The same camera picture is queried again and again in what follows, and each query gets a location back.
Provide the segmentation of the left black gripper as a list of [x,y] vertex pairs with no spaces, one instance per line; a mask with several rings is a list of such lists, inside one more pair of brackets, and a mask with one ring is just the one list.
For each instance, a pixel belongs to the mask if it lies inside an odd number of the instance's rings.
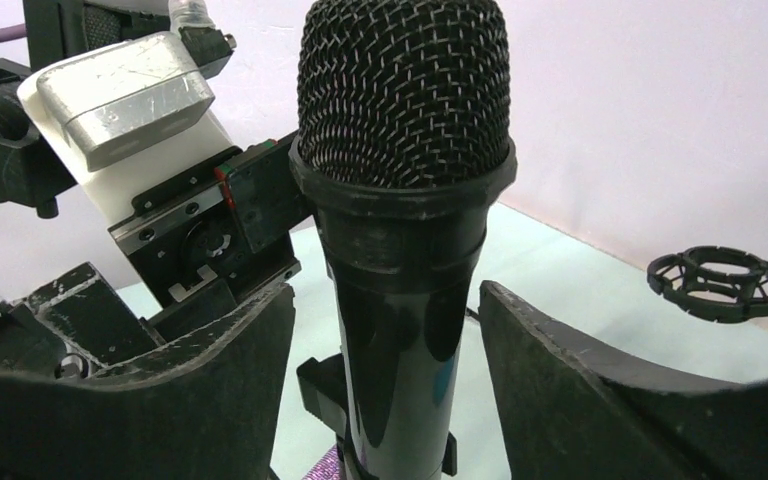
[[[44,219],[76,180],[18,98],[34,72],[0,59],[0,203]],[[0,368],[94,371],[163,347],[297,273],[291,229],[306,216],[290,137],[232,147],[135,196],[105,227],[160,305],[135,315],[90,264],[0,304]]]

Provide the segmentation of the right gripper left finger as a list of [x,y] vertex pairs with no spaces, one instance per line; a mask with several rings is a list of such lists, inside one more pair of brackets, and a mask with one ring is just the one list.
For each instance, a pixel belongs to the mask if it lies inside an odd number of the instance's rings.
[[267,478],[293,301],[278,285],[84,381],[0,368],[0,478]]

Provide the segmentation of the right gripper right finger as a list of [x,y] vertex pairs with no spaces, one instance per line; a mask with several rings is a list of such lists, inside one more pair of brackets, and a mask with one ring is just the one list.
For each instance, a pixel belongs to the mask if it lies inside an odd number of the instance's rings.
[[768,479],[768,380],[659,365],[494,281],[478,308],[516,479]]

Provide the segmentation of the black microphone orange end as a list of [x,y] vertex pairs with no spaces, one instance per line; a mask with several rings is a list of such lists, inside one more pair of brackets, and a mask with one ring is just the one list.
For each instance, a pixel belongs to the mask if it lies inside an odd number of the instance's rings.
[[291,168],[335,287],[349,479],[438,479],[490,207],[516,176],[494,1],[317,1]]

